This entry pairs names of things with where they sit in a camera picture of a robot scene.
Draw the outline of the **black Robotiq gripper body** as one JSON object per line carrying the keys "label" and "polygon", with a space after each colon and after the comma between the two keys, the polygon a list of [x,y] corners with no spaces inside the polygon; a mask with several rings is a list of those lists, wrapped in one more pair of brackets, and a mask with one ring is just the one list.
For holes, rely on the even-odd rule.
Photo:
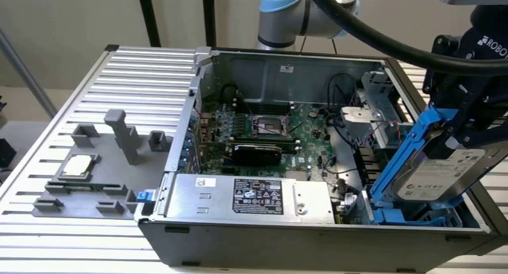
{"label": "black Robotiq gripper body", "polygon": [[464,59],[507,59],[507,5],[479,5],[463,34],[456,56]]}

